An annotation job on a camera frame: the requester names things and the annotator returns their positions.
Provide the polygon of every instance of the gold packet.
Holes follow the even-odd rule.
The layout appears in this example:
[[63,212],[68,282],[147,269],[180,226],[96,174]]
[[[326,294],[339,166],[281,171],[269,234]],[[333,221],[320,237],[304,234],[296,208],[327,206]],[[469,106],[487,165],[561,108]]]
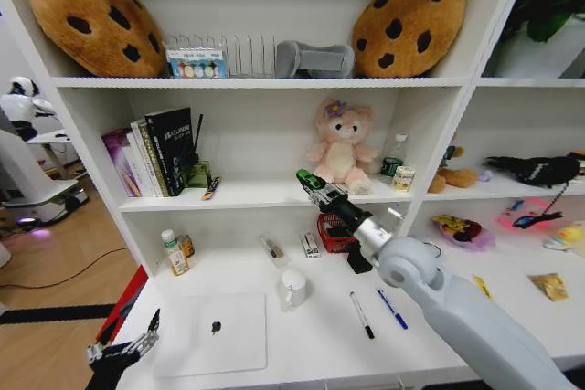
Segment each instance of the gold packet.
[[532,282],[539,287],[552,301],[565,300],[569,298],[565,290],[563,279],[558,273],[537,274],[528,276]]

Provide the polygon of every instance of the cookie pillow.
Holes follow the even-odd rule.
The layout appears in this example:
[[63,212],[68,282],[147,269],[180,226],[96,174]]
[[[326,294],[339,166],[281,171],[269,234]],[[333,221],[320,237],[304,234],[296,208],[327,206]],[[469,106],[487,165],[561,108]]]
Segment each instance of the cookie pillow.
[[45,34],[101,77],[153,77],[165,64],[161,34],[138,0],[30,0]]
[[447,53],[465,0],[372,0],[354,25],[356,74],[415,77]]

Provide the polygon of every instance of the book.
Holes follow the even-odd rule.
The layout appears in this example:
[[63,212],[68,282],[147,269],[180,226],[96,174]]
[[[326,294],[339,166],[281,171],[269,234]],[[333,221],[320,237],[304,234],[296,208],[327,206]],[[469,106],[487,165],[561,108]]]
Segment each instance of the book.
[[128,137],[126,136],[129,131],[129,128],[121,128],[120,130],[114,130],[113,132],[104,134],[101,139],[104,145],[106,145],[108,154],[112,159],[113,166],[120,177],[126,194],[128,196],[140,196],[138,184],[123,151],[124,146],[129,146]]
[[146,144],[144,143],[143,134],[141,133],[140,130],[141,125],[144,127],[144,133],[146,134],[146,137],[148,137],[148,129],[146,128],[146,121],[144,119],[139,119],[138,121],[132,122],[130,124],[130,128],[132,129],[134,139],[138,144],[138,150],[144,163],[148,180],[150,181],[151,187],[154,190],[154,196],[163,196],[163,190],[161,189],[161,185],[158,183],[158,179],[156,178],[156,172],[154,171],[153,161],[151,160],[150,155],[146,150]]
[[144,118],[168,194],[177,196],[185,188],[195,164],[191,109],[157,111]]
[[122,147],[122,149],[126,156],[126,160],[130,165],[134,179],[138,184],[140,194],[142,196],[155,196],[153,184],[150,181],[148,172],[146,171],[146,165],[144,164],[143,157],[138,149],[138,143],[134,137],[134,133],[129,131],[128,134],[126,134],[126,137],[128,138],[129,146]]
[[157,186],[161,190],[161,195],[169,196],[168,190],[166,189],[165,178],[163,177],[163,172],[161,171],[161,167],[158,164],[158,159],[156,158],[156,151],[154,150],[153,141],[150,138],[150,133],[148,132],[148,125],[146,124],[146,121],[144,121],[144,123],[140,123],[138,125],[138,129],[140,130],[140,134],[142,135],[144,148],[146,149],[146,153],[148,154],[150,163],[153,166],[154,178],[156,179]]

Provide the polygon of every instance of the marker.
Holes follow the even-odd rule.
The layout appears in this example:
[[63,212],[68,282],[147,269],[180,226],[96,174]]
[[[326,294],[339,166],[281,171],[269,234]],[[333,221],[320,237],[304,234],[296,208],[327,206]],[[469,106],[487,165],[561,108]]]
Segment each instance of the marker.
[[380,288],[376,288],[376,292],[378,293],[378,295],[380,296],[382,301],[384,301],[384,304],[386,304],[386,306],[388,307],[388,309],[390,310],[390,312],[392,313],[392,315],[394,316],[396,321],[398,323],[400,323],[400,326],[402,326],[402,329],[407,330],[409,328],[409,326],[406,324],[404,319],[402,319],[402,316],[400,314],[398,314],[396,311],[394,311],[394,308],[392,308],[392,305],[390,305],[390,300],[388,300],[388,298],[384,295],[384,291],[382,291]]
[[367,322],[366,314],[364,313],[364,310],[362,310],[362,307],[359,304],[359,301],[357,301],[356,294],[353,291],[351,291],[349,293],[349,298],[351,299],[352,303],[354,304],[354,308],[356,308],[356,312],[357,312],[357,316],[359,317],[359,320],[364,325],[364,329],[366,330],[366,333],[367,333],[367,338],[369,338],[370,340],[373,340],[376,337],[374,336],[374,333],[372,332],[372,328],[369,326],[369,323]]

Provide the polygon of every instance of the white cup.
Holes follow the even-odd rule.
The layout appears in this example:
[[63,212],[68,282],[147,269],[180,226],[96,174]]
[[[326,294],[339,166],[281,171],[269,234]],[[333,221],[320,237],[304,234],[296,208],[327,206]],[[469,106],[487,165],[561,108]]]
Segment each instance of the white cup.
[[286,269],[278,285],[282,306],[288,311],[304,302],[307,291],[307,279],[296,269]]

